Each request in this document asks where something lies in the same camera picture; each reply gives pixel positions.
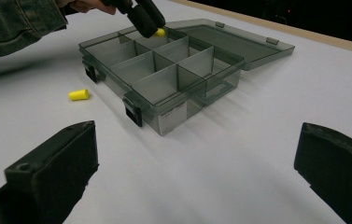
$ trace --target white table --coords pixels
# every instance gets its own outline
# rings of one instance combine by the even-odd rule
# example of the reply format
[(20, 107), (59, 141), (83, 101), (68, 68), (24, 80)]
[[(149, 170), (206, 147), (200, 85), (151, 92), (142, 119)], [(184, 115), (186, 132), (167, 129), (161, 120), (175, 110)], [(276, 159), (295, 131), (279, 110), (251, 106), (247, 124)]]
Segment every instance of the white table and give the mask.
[[(206, 18), (296, 46), (242, 72), (239, 86), (160, 137), (85, 75), (78, 43), (131, 26), (118, 13), (68, 17), (67, 30), (0, 59), (3, 171), (62, 128), (95, 120), (100, 167), (65, 223), (343, 223), (293, 168), (303, 122), (352, 137), (352, 51), (170, 1), (168, 21)], [(92, 98), (67, 93), (88, 88)]]

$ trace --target clear plastic organizer box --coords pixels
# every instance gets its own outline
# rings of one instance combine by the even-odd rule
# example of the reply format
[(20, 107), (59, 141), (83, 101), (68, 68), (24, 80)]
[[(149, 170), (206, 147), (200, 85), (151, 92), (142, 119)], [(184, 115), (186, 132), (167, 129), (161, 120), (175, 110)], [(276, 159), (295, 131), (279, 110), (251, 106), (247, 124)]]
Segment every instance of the clear plastic organizer box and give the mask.
[(127, 116), (165, 135), (235, 89), (241, 70), (290, 55), (294, 46), (209, 20), (169, 22), (165, 36), (134, 27), (79, 44), (87, 75), (123, 101)]

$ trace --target denim jacket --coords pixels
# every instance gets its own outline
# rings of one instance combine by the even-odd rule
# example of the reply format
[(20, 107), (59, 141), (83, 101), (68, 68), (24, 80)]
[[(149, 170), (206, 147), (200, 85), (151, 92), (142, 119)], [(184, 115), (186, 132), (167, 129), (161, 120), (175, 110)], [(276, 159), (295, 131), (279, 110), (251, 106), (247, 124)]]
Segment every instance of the denim jacket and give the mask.
[(0, 0), (0, 57), (65, 27), (54, 0)]

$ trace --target black tool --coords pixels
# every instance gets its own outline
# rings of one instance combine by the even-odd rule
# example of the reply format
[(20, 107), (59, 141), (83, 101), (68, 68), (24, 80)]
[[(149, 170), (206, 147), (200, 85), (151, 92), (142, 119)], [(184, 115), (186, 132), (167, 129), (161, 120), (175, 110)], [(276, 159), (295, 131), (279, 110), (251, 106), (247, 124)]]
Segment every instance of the black tool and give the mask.
[(352, 138), (304, 123), (294, 167), (339, 217), (352, 224)]
[(97, 171), (94, 121), (68, 126), (10, 165), (0, 224), (60, 224)]
[(164, 16), (151, 0), (135, 0), (137, 5), (134, 7), (133, 0), (102, 0), (106, 6), (114, 6), (127, 17), (146, 38), (154, 35), (158, 28), (162, 28), (166, 21)]

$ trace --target black plastic clip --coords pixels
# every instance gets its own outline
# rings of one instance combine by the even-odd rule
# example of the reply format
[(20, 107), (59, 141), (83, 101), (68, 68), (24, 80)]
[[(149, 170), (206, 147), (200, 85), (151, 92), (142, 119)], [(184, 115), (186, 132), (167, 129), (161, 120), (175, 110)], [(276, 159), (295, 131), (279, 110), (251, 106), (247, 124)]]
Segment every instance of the black plastic clip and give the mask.
[(125, 104), (126, 115), (129, 117), (138, 127), (143, 127), (143, 116), (141, 109), (134, 106), (129, 100), (123, 99)]
[(92, 65), (87, 64), (85, 61), (82, 62), (85, 66), (86, 75), (94, 82), (97, 83), (99, 80), (96, 75), (96, 70)]

